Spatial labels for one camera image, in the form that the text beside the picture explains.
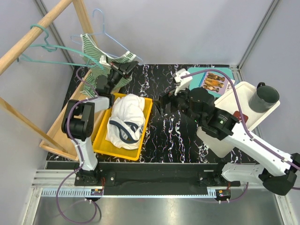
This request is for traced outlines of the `light blue wire hanger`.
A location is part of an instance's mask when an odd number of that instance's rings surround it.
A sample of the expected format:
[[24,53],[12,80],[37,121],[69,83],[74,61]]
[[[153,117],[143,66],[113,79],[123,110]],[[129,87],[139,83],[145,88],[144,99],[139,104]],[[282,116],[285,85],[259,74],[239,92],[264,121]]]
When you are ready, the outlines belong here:
[[[111,39],[113,42],[117,43],[120,47],[122,47],[123,49],[125,49],[126,51],[129,51],[124,45],[122,45],[119,41],[117,41],[115,38],[113,38],[112,36],[110,36],[106,30],[105,30],[105,14],[103,13],[103,11],[99,8],[95,8],[93,9],[92,11],[92,17],[94,18],[95,16],[95,12],[99,12],[102,16],[102,31],[101,32],[98,32],[98,33],[88,33],[88,35],[96,35],[96,36],[99,36],[99,35],[104,35],[104,36],[107,36],[109,39]],[[80,35],[71,35],[70,36],[70,40],[78,45],[80,45],[81,43],[78,42],[78,41],[75,41],[74,38],[79,38]]]

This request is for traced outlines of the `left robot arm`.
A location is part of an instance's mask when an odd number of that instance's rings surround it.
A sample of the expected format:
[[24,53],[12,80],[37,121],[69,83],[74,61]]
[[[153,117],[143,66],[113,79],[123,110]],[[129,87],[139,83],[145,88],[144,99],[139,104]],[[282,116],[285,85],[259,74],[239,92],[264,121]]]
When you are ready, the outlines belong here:
[[94,130],[94,114],[112,107],[115,96],[112,90],[122,78],[129,78],[137,61],[128,63],[111,62],[108,64],[108,76],[100,78],[95,97],[84,100],[69,100],[61,124],[61,130],[67,135],[75,147],[79,157],[79,169],[87,171],[85,180],[92,186],[101,181],[100,172],[96,171],[98,160],[92,148],[91,135]]

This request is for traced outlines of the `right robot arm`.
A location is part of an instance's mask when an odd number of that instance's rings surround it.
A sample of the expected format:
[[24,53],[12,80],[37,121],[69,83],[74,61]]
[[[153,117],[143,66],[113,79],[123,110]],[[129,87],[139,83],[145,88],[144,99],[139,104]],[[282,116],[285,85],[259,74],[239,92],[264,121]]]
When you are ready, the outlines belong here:
[[158,99],[160,113],[165,112],[167,104],[171,105],[171,112],[182,112],[208,136],[230,143],[258,162],[256,165],[219,163],[212,174],[215,184],[223,186],[233,181],[262,184],[277,195],[286,195],[293,189],[300,155],[280,151],[250,133],[235,116],[215,107],[214,97],[206,89],[166,92]]

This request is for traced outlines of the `green striped tank top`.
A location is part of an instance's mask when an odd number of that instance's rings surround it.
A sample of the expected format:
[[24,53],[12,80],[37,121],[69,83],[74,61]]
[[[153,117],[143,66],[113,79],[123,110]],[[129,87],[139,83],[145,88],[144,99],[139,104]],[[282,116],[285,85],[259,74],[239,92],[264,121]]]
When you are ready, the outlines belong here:
[[[115,62],[115,63],[129,63],[132,62],[136,55],[131,53],[130,51],[127,51],[125,54],[123,54],[120,57],[113,58],[100,50],[97,45],[95,44],[94,40],[89,34],[81,34],[80,35],[82,40],[82,52],[86,55],[92,57],[93,59],[100,61],[101,58],[106,57],[107,63]],[[88,74],[86,78],[86,83],[83,85],[82,88],[82,94],[92,98],[95,97],[95,92],[92,88],[96,88],[96,80],[99,76],[107,77],[110,73],[111,68],[105,67],[103,68],[99,67],[95,62],[90,60],[89,58],[83,56],[83,60],[88,63],[91,69],[91,73]]]

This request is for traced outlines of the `white tank top navy trim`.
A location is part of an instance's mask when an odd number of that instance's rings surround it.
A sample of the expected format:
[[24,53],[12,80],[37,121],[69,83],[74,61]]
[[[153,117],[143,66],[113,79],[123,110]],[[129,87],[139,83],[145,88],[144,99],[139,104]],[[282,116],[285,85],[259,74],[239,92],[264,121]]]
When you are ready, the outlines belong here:
[[145,99],[134,94],[118,97],[107,123],[106,140],[117,148],[139,147],[145,125]]

